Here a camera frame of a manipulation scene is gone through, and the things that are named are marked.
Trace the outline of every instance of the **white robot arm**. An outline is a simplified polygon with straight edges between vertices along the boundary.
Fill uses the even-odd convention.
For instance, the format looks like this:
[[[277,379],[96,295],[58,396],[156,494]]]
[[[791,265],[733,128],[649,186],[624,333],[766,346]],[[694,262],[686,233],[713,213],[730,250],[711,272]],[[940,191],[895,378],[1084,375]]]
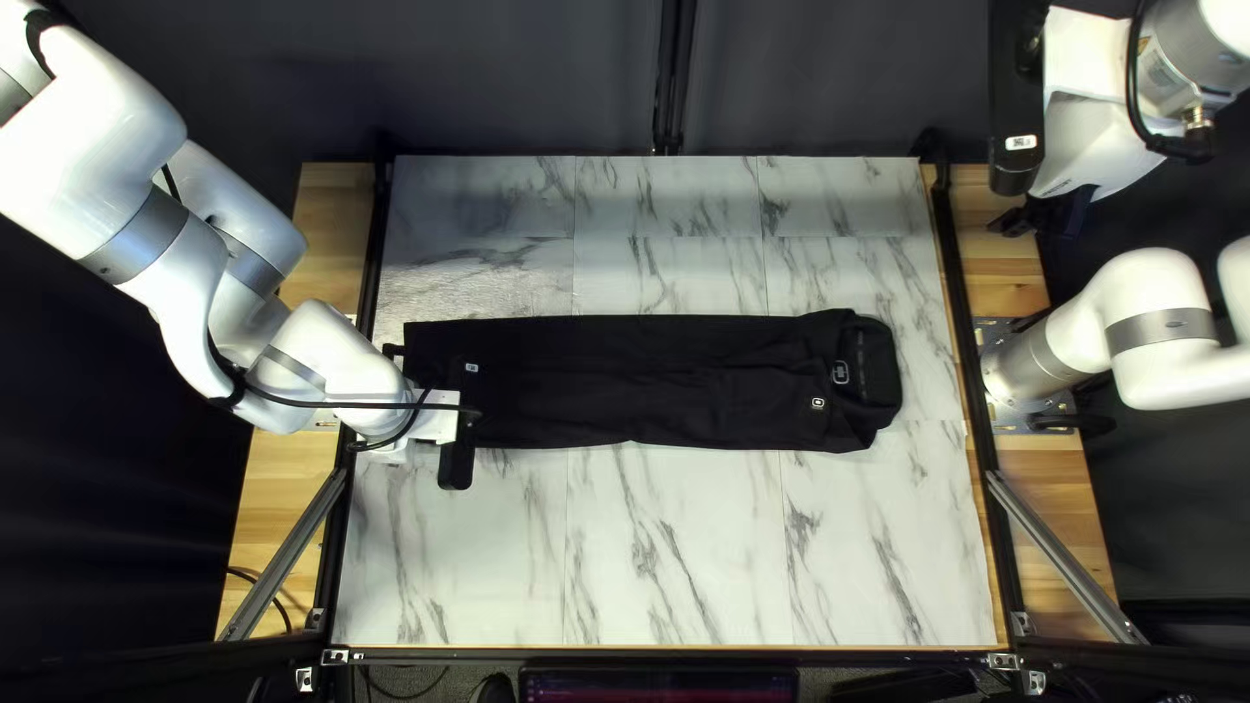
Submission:
[[[1020,28],[1004,13],[991,35],[991,186],[1030,201],[1022,225],[995,229],[1066,226],[1066,214],[1054,214],[1074,206],[1065,198],[1084,208],[1168,156],[1210,159],[1215,113],[1250,88],[1245,0],[1138,0],[1121,20],[1011,3],[1040,10]]]
[[[1085,290],[981,357],[986,392],[1022,412],[1111,370],[1139,410],[1250,398],[1250,236],[1224,249],[1221,290],[1238,343],[1221,348],[1202,279],[1172,249],[1139,249],[1106,263]]]
[[[206,398],[284,434],[334,407],[382,450],[455,438],[458,393],[419,393],[330,305],[276,298],[306,249],[290,220],[29,0],[0,4],[0,213],[146,305]]]

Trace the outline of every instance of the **wooden table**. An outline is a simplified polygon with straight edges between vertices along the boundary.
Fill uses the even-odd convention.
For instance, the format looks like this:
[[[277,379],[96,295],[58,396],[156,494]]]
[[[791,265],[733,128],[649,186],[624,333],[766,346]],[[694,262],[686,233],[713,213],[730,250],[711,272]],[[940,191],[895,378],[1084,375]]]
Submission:
[[[926,185],[934,170],[924,166]],[[988,188],[984,165],[955,166],[952,205],[959,228],[968,291],[978,316],[1022,316],[1049,304],[1038,248],[1029,236],[1005,239],[984,230],[985,223],[1014,204]],[[282,285],[281,298],[296,305],[308,298],[326,300],[340,310],[355,310],[372,208],[372,168],[369,164],[310,163],[304,165],[295,201],[295,224],[309,240],[309,253]],[[242,502],[230,563],[259,573],[278,550],[321,482],[334,467],[336,433],[301,432],[280,437],[256,430],[252,437]],[[1006,628],[999,608],[998,584],[985,522],[975,453],[969,438],[969,467],[981,517],[986,553],[991,560],[990,590],[1000,643]],[[1089,483],[1085,454],[1078,435],[1005,435],[996,440],[999,463],[1012,488],[1042,515],[1050,528],[1112,597],[1102,530]],[[1106,635],[1069,593],[1059,573],[1029,538],[1015,532],[1015,552],[1025,604],[1039,632],[1051,637],[1106,639]],[[286,579],[280,602],[299,629],[312,603],[320,537],[305,550]],[[248,592],[242,579],[229,577],[219,629]],[[270,608],[254,637],[280,634],[282,622]]]
[[[926,165],[921,170],[925,186],[932,185],[934,168]],[[1008,239],[985,231],[986,223],[1020,200],[1022,198],[995,195],[989,188],[989,170],[985,165],[959,165],[952,169],[951,205],[969,305],[975,316],[1018,318],[1050,305],[1041,259],[1032,236]],[[981,518],[981,534],[988,557],[992,560],[1002,555],[989,554],[992,544],[985,520],[988,497],[980,487],[971,434],[968,443],[969,470]],[[1099,585],[1115,598],[1080,435],[999,435],[995,438],[995,447],[999,465],[1011,488],[1042,517]],[[1012,525],[1011,532],[1025,609],[1038,633],[1074,639],[1109,639],[1029,537],[1018,525]],[[990,590],[998,593],[992,564]],[[999,642],[1006,642],[998,599],[994,608]]]

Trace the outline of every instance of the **marble surface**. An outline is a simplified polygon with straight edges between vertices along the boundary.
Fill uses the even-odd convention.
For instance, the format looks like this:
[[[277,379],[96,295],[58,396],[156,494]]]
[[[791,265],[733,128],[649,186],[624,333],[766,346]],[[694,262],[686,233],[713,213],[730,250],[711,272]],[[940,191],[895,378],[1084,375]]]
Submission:
[[[795,644],[994,642],[964,425],[902,422],[864,452],[781,453]]]
[[[761,156],[765,236],[930,235],[915,159]]]
[[[465,492],[439,488],[432,447],[358,462],[335,639],[561,642],[568,459],[480,449]]]
[[[964,419],[932,238],[775,238],[764,261],[769,314],[851,308],[890,325],[899,419]]]
[[[578,236],[572,251],[579,313],[768,314],[758,238]]]
[[[780,508],[776,452],[572,450],[565,642],[789,644]]]
[[[398,164],[375,343],[409,320],[846,306],[894,328],[904,409],[852,454],[480,450],[464,493],[429,448],[362,460],[336,642],[994,644],[914,161],[498,161]]]
[[[755,156],[578,159],[581,236],[759,236]]]

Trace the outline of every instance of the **barcode sticker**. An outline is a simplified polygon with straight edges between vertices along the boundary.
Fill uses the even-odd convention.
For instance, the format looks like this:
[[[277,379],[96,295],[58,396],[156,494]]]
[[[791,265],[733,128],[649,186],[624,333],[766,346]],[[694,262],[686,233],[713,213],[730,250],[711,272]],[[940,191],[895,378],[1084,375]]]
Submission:
[[[1036,134],[1022,134],[1020,136],[1008,138],[1008,151],[1019,151],[1021,149],[1034,149],[1038,146]]]

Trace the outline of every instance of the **black pants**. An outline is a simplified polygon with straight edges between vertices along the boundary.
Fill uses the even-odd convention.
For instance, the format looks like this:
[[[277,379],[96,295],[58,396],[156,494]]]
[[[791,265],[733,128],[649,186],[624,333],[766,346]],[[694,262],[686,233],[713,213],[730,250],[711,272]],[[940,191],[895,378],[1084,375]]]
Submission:
[[[894,340],[851,310],[409,323],[404,373],[485,413],[480,447],[854,452],[899,410]]]

